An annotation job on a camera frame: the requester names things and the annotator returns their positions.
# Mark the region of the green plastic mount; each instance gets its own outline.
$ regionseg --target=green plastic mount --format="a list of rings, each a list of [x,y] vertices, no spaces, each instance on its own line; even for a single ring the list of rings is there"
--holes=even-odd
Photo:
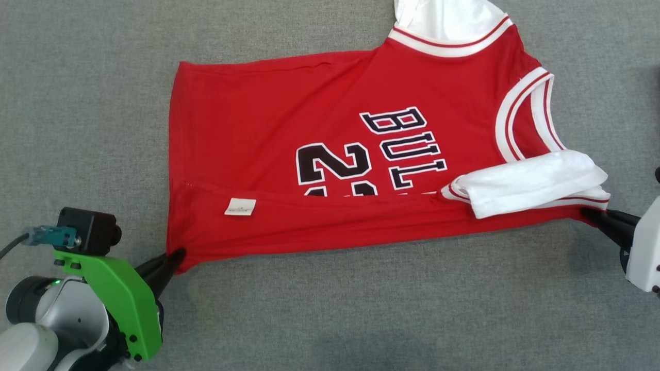
[[[162,339],[154,293],[128,262],[107,256],[87,256],[54,250],[65,262],[64,272],[84,277],[108,312],[126,334],[131,357],[149,360],[156,355]],[[72,263],[80,269],[71,268]]]

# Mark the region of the gray fabric surface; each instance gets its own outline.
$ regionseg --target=gray fabric surface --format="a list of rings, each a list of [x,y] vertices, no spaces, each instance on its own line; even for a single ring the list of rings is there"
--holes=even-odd
[[[498,0],[556,74],[564,143],[610,174],[611,207],[660,191],[657,0]],[[391,0],[0,0],[0,241],[64,206],[117,215],[112,256],[164,251],[168,103],[179,60],[369,49]],[[0,298],[55,275],[47,248],[0,261]],[[586,225],[198,266],[162,297],[142,370],[657,370],[660,300]],[[8,327],[2,317],[0,330]]]

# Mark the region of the red jersey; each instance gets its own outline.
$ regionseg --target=red jersey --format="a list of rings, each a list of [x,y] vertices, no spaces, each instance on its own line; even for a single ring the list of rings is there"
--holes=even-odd
[[[446,187],[564,148],[550,116],[553,76],[525,53],[508,16],[494,24],[464,44],[397,25],[372,51],[181,63],[167,238],[169,252],[187,250],[180,271],[247,254],[439,238],[604,209],[606,197],[567,198],[477,220]]]

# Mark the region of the clothing tag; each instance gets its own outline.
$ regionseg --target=clothing tag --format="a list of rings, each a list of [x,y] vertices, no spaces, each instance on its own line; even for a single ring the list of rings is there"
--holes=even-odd
[[[255,199],[235,199],[229,201],[229,207],[224,212],[225,215],[241,215],[250,216],[254,210],[254,205],[257,203]]]

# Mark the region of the folded white sleeve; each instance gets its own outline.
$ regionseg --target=folded white sleeve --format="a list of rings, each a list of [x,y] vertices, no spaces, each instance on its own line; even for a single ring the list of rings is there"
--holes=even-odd
[[[564,205],[560,199],[597,200],[602,207],[610,196],[600,187],[606,179],[589,156],[567,149],[471,172],[444,187],[442,194],[469,202],[483,219]]]

